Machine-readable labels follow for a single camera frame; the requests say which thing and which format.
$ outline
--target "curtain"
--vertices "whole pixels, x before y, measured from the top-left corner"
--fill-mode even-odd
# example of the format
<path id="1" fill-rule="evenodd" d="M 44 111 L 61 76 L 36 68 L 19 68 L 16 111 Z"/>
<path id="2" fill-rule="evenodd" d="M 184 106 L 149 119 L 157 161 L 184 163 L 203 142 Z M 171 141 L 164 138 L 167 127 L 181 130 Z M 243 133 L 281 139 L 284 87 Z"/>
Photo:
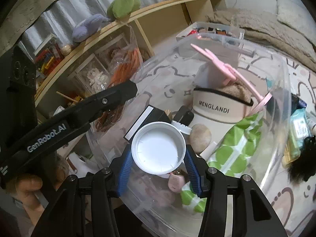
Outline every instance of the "curtain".
<path id="1" fill-rule="evenodd" d="M 72 44 L 72 31 L 86 18 L 100 13 L 106 15 L 113 0 L 58 0 L 53 3 L 21 36 L 18 45 L 34 58 L 33 52 L 50 34 L 55 34 L 62 44 Z M 164 0 L 141 0 L 141 7 Z"/>

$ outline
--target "black fluffy object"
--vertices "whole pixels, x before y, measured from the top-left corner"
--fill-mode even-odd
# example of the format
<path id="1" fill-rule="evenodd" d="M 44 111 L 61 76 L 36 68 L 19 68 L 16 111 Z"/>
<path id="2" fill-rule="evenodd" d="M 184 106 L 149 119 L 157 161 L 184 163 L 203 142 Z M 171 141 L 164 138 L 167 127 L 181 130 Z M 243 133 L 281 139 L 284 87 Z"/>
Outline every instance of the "black fluffy object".
<path id="1" fill-rule="evenodd" d="M 306 137 L 300 157 L 290 163 L 289 179 L 291 182 L 307 182 L 316 174 L 316 136 Z"/>

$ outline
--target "orange raffia string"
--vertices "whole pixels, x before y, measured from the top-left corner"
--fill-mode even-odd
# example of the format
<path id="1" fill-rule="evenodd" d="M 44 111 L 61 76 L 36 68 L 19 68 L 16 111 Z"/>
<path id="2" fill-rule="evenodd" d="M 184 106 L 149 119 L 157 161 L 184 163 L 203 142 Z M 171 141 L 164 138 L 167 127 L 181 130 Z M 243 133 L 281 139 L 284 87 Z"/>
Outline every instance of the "orange raffia string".
<path id="1" fill-rule="evenodd" d="M 135 48 L 132 51 L 128 51 L 125 56 L 125 61 L 115 69 L 113 76 L 111 77 L 108 87 L 116 86 L 130 79 L 132 75 L 136 73 L 140 66 L 140 52 L 139 48 Z M 123 112 L 123 105 L 120 105 L 113 111 L 106 111 L 97 120 L 95 127 L 98 131 L 108 131 L 119 119 Z"/>

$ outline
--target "wooden stick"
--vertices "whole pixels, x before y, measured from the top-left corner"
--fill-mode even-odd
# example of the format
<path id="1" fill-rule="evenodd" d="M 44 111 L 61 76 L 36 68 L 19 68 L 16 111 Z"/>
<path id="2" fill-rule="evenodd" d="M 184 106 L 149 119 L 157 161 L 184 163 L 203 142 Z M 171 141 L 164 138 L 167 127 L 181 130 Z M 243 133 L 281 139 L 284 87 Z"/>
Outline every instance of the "wooden stick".
<path id="1" fill-rule="evenodd" d="M 75 103 L 78 103 L 78 101 L 76 101 L 76 100 L 74 100 L 74 99 L 72 99 L 72 98 L 70 98 L 70 97 L 68 97 L 68 96 L 66 96 L 66 95 L 64 95 L 64 94 L 62 94 L 61 92 L 56 91 L 56 93 L 59 94 L 59 95 L 61 95 L 61 96 L 64 97 L 64 98 L 68 99 L 68 100 L 71 100 L 71 101 L 73 101 L 73 102 L 75 102 Z"/>

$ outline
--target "pink hanger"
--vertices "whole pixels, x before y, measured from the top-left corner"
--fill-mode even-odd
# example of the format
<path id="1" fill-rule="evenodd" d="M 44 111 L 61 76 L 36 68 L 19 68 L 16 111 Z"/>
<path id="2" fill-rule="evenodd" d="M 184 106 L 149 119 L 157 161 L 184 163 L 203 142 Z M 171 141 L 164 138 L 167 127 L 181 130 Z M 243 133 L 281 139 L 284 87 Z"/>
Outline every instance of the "pink hanger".
<path id="1" fill-rule="evenodd" d="M 201 47 L 191 44 L 191 46 L 197 50 L 199 53 L 204 55 L 205 57 L 209 58 L 214 65 L 226 76 L 225 81 L 223 82 L 224 85 L 227 85 L 230 81 L 235 82 L 238 78 L 248 89 L 249 91 L 255 96 L 258 101 L 258 105 L 255 106 L 248 114 L 251 116 L 255 113 L 258 113 L 263 109 L 263 107 L 268 103 L 271 99 L 272 94 L 269 92 L 265 97 L 263 97 L 259 92 L 254 88 L 254 86 L 246 79 L 242 74 L 240 74 L 235 68 L 233 68 L 230 64 L 222 62 L 217 56 L 212 53 L 210 50 L 205 49 L 203 50 Z"/>

